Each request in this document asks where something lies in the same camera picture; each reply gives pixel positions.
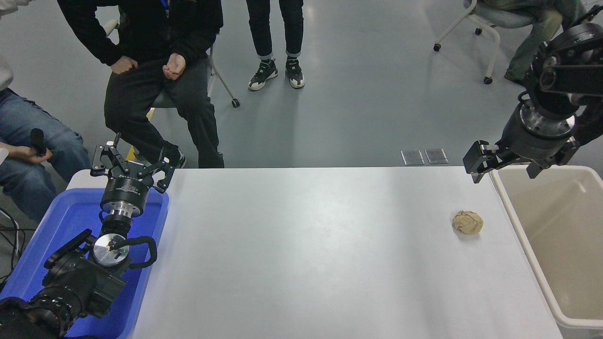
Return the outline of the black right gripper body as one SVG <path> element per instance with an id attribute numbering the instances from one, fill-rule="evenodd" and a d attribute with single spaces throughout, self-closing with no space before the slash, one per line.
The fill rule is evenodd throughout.
<path id="1" fill-rule="evenodd" d="M 503 129 L 500 148 L 542 168 L 566 165 L 579 148 L 573 137 L 576 116 L 556 120 L 536 110 L 515 110 Z"/>

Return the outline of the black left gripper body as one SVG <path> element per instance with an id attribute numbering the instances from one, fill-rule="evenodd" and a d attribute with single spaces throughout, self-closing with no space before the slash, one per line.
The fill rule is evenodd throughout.
<path id="1" fill-rule="evenodd" d="M 147 203 L 148 191 L 153 186 L 150 175 L 138 177 L 145 167 L 142 163 L 128 161 L 129 172 L 123 171 L 119 165 L 114 165 L 108 172 L 108 182 L 100 206 L 112 209 L 118 202 L 127 202 L 137 209 L 142 209 Z"/>

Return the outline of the person's hand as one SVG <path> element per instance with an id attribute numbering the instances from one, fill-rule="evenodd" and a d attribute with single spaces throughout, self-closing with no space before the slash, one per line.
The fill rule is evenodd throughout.
<path id="1" fill-rule="evenodd" d="M 40 164 L 51 159 L 52 152 L 50 149 L 45 151 L 45 154 L 40 156 L 34 148 L 28 146 L 14 146 L 6 143 L 0 143 L 1 147 L 7 149 L 7 159 L 26 161 L 32 164 Z"/>

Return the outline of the seated person's right hand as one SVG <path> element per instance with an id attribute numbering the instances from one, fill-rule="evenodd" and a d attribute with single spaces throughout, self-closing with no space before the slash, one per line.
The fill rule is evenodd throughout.
<path id="1" fill-rule="evenodd" d="M 112 73 L 114 74 L 123 74 L 132 69 L 136 69 L 138 67 L 138 63 L 133 58 L 129 56 L 121 56 L 118 61 L 110 66 Z"/>

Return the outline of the seated person's left hand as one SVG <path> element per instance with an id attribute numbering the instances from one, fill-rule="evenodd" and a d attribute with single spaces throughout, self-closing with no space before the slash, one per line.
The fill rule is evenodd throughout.
<path id="1" fill-rule="evenodd" d="M 162 67 L 163 74 L 169 80 L 177 80 L 182 76 L 187 62 L 182 55 L 172 53 L 168 58 L 168 61 Z"/>

